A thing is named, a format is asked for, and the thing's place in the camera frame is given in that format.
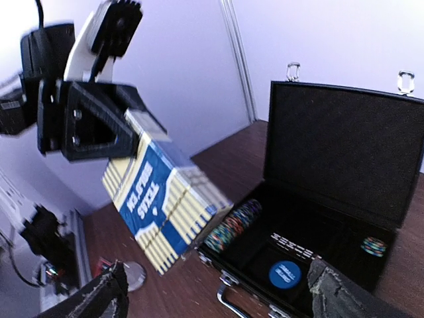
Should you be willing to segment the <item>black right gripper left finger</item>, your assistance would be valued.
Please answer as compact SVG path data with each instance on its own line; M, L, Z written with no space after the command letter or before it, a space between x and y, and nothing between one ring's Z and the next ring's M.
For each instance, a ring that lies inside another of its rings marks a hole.
M128 288L124 264L115 261L79 292L38 316L101 317L111 306L112 317L126 317L129 312Z

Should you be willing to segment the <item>blue yellow texas holdem box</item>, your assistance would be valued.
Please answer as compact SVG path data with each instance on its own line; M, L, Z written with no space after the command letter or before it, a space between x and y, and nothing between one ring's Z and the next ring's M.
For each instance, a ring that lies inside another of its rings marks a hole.
M103 186L154 269L164 275L197 248L233 202L146 111L125 119L139 137L133 157L112 158Z

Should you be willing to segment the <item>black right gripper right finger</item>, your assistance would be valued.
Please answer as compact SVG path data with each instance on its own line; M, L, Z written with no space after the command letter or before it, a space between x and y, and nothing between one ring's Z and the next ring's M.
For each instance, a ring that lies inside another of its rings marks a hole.
M314 317L410 317L373 296L321 259L311 262L307 275Z

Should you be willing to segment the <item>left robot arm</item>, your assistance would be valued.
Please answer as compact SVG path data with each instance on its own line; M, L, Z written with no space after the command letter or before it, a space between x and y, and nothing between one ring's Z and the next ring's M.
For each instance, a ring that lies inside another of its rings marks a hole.
M24 35L20 85L1 96L1 134L36 126L40 153L58 151L70 162L135 157L134 116L148 109L135 87L112 75L142 16L138 1L104 1L80 33L73 23L39 23Z

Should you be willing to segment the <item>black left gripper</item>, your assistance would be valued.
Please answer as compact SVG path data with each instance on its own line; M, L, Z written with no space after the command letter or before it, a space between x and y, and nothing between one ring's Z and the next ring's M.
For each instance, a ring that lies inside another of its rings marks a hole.
M17 136L36 125L40 153L61 149L70 162L133 157L141 138L171 142L136 87L62 82L75 40L73 23L41 27L21 38L21 86L1 95L1 134Z

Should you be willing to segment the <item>blue small blind button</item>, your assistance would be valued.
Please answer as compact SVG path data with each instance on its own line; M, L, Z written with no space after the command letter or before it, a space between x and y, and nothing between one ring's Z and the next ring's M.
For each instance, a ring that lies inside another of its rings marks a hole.
M301 281L301 268L294 262L283 260L275 263L268 273L271 284L282 290L288 290Z

